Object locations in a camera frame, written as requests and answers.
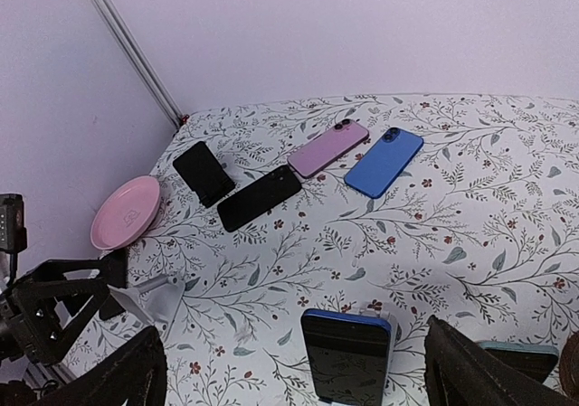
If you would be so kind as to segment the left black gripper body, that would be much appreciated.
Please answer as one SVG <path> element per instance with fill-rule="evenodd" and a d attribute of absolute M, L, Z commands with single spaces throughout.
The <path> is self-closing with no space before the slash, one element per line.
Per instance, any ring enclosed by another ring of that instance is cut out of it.
<path fill-rule="evenodd" d="M 52 281 L 21 278 L 1 293 L 1 362 L 23 356 L 34 364 L 59 362 L 53 291 Z"/>

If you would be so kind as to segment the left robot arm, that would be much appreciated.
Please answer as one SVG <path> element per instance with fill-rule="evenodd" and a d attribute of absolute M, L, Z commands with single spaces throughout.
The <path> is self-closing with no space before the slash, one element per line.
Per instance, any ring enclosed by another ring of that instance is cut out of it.
<path fill-rule="evenodd" d="M 1 359 L 59 363 L 109 297 L 114 262 L 47 260 L 1 294 Z"/>

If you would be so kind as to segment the dark round base stand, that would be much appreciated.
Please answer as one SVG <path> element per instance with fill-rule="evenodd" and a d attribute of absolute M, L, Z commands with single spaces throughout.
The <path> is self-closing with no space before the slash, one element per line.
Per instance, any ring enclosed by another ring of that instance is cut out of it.
<path fill-rule="evenodd" d="M 579 390 L 579 333 L 572 334 L 566 341 L 559 362 L 559 380 L 564 393 L 578 400 Z"/>

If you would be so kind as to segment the teal phone dark screen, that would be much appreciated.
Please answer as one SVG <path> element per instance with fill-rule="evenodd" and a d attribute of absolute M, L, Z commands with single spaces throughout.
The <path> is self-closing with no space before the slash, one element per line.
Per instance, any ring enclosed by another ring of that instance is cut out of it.
<path fill-rule="evenodd" d="M 477 345 L 502 363 L 540 383 L 546 381 L 559 360 L 559 352 L 552 345 L 499 341 L 479 341 Z"/>

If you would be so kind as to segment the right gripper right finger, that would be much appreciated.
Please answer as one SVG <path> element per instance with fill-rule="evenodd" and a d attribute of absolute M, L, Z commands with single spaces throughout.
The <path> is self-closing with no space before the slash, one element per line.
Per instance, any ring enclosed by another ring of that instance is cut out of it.
<path fill-rule="evenodd" d="M 431 405 L 576 405 L 502 363 L 436 316 L 427 320 L 424 383 Z"/>

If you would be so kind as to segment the blue phone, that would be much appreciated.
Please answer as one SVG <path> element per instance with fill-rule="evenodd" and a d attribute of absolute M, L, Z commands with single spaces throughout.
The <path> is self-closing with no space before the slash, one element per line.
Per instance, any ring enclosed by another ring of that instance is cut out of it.
<path fill-rule="evenodd" d="M 350 188 L 378 199 L 422 149 L 422 137 L 398 127 L 388 128 L 345 174 Z"/>
<path fill-rule="evenodd" d="M 381 405 L 389 359 L 390 326 L 358 313 L 309 308 L 300 326 L 316 395 L 324 403 Z"/>

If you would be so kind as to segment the white silver stand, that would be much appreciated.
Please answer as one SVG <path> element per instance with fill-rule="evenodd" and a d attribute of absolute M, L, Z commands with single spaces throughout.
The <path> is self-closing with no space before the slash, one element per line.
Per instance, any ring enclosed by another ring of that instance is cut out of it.
<path fill-rule="evenodd" d="M 158 275 L 134 287 L 109 285 L 109 293 L 143 325 L 154 326 L 166 343 L 185 293 L 185 282 L 176 276 Z"/>
<path fill-rule="evenodd" d="M 389 324 L 390 339 L 388 340 L 388 354 L 389 359 L 392 359 L 394 353 L 394 345 L 399 336 L 399 323 L 392 309 L 386 304 L 379 305 L 378 301 L 363 301 L 356 312 L 358 315 L 378 318 Z"/>

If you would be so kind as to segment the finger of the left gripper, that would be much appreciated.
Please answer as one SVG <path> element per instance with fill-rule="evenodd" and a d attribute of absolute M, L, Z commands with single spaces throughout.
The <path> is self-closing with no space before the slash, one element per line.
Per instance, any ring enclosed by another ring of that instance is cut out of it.
<path fill-rule="evenodd" d="M 54 284 L 50 308 L 57 316 L 59 362 L 109 297 L 109 288 L 104 279 L 67 279 L 66 275 L 102 266 L 100 260 L 47 260 L 31 274 L 31 279 L 52 281 Z"/>

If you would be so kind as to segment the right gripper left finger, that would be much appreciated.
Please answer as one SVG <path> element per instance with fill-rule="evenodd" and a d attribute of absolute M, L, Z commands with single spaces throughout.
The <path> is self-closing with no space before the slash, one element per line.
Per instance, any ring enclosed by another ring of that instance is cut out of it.
<path fill-rule="evenodd" d="M 156 328 L 146 327 L 82 377 L 36 405 L 163 405 L 167 363 Z"/>

